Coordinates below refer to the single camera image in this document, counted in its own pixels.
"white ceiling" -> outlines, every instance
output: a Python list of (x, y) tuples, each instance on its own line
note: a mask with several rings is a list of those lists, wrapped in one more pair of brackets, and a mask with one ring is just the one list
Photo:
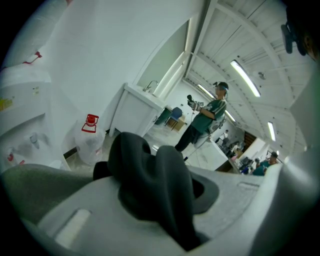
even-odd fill
[[(305, 140), (289, 107), (315, 65), (296, 45), (292, 54), (286, 53), (280, 29), (286, 20), (286, 7), (279, 0), (211, 0), (185, 76), (209, 91), (214, 82), (227, 81), (227, 110), (236, 125), (269, 142), (282, 157), (304, 150)], [(261, 97), (253, 95), (230, 65), (232, 60), (250, 75)], [(266, 80), (254, 72), (265, 73)], [(268, 121), (275, 125), (276, 143)]]

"yellow label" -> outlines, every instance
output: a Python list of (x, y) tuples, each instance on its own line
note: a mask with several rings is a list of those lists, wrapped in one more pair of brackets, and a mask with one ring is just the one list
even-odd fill
[(12, 99), (2, 99), (0, 98), (0, 111), (3, 111), (13, 105)]

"large clear plastic bottle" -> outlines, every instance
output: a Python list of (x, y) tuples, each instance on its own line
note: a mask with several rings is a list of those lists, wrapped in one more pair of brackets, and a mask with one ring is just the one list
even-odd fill
[(80, 159), (93, 166), (102, 159), (105, 132), (97, 126), (99, 116), (88, 114), (84, 125), (76, 125), (75, 144)]

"teal t-shirt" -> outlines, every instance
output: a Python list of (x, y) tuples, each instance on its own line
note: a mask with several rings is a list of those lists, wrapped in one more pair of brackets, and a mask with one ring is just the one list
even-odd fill
[(260, 166), (253, 171), (252, 174), (256, 176), (265, 176), (264, 168), (268, 168), (269, 166), (269, 161), (263, 161), (260, 163)]
[[(227, 102), (224, 99), (215, 99), (211, 101), (208, 105), (204, 106), (203, 109), (208, 110), (214, 113), (214, 117), (218, 119), (221, 117), (227, 108)], [(191, 125), (197, 129), (200, 133), (204, 133), (212, 123), (212, 119), (210, 117), (205, 116), (202, 113), (199, 113)]]

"ceiling light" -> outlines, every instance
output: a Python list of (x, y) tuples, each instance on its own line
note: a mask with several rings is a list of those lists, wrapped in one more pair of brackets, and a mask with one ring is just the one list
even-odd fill
[(268, 122), (269, 130), (270, 130), (270, 135), (271, 139), (275, 142), (276, 141), (276, 134), (274, 130), (274, 124), (272, 122)]
[(243, 69), (243, 67), (236, 61), (231, 61), (231, 66), (239, 73), (239, 75), (243, 78), (243, 80), (247, 83), (247, 85), (250, 87), (251, 91), (253, 92), (254, 96), (260, 97), (261, 94), (256, 87), (256, 85), (251, 81), (250, 77), (246, 73), (246, 71)]
[(225, 113), (231, 118), (232, 121), (236, 121), (233, 116), (226, 110)]
[(211, 98), (214, 98), (214, 96), (206, 89), (204, 88), (201, 84), (198, 84), (199, 88), (204, 91), (207, 95), (209, 95)]

